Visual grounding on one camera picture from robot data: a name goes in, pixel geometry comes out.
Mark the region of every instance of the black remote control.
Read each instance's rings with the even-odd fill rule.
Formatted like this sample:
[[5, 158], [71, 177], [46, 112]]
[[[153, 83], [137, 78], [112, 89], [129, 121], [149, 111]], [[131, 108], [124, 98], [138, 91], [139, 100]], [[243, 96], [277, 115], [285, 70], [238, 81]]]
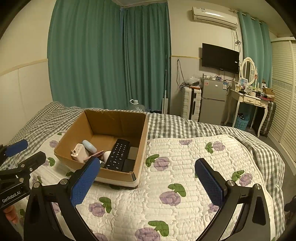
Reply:
[[105, 168], [114, 171], [121, 171], [124, 160], [128, 157], [130, 142], [123, 139], [117, 139], [113, 149], [106, 161]]

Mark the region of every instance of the teal curtain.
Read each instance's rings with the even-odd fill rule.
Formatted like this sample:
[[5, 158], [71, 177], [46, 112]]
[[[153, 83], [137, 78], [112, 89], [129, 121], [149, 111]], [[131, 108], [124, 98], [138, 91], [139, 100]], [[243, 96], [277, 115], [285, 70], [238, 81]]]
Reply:
[[120, 7], [111, 0], [57, 0], [48, 36], [53, 100], [126, 109]]
[[161, 110], [165, 84], [170, 97], [168, 3], [125, 8], [121, 13], [124, 77], [129, 99], [137, 99], [151, 110]]
[[259, 83], [265, 80], [271, 86], [272, 48], [268, 26], [265, 22], [252, 20], [249, 14], [244, 16], [239, 12], [239, 21], [242, 28], [244, 58], [250, 57], [258, 69]]

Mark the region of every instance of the plastic water jug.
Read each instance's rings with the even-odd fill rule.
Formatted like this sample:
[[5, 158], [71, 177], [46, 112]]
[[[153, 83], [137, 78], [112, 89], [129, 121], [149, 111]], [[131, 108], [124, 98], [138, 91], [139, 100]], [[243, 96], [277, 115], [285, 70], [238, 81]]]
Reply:
[[130, 107], [128, 110], [135, 110], [140, 112], [145, 112], [146, 108], [142, 104], [139, 104], [138, 100], [131, 99], [130, 100]]

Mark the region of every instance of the quilted mattress pad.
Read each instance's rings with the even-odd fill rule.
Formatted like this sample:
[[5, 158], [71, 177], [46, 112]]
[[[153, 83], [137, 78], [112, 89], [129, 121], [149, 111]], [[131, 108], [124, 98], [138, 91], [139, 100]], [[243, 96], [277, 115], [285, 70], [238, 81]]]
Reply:
[[[31, 174], [31, 187], [36, 181], [42, 185], [56, 184], [72, 174], [54, 156], [54, 147], [63, 134], [59, 132], [41, 145], [38, 151], [43, 151], [47, 160]], [[271, 239], [275, 237], [273, 202], [263, 177], [245, 146], [228, 135], [150, 140], [136, 189], [95, 182], [76, 208], [100, 241], [195, 241], [219, 209], [194, 173], [195, 161], [201, 157], [225, 180], [248, 187], [261, 184]], [[21, 225], [27, 199], [16, 203]], [[73, 239], [59, 206], [53, 203], [53, 207], [64, 233]], [[222, 239], [230, 235], [241, 207], [237, 206]]]

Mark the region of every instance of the table drawer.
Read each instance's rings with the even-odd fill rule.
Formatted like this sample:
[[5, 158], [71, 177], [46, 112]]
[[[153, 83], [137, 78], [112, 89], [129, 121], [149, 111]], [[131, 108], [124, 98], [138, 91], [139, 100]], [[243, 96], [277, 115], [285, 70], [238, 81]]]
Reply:
[[256, 99], [250, 98], [250, 97], [244, 97], [244, 102], [249, 103], [249, 104], [255, 104]]
[[256, 100], [256, 105], [262, 106], [262, 107], [267, 107], [268, 103], [266, 101], [260, 101]]

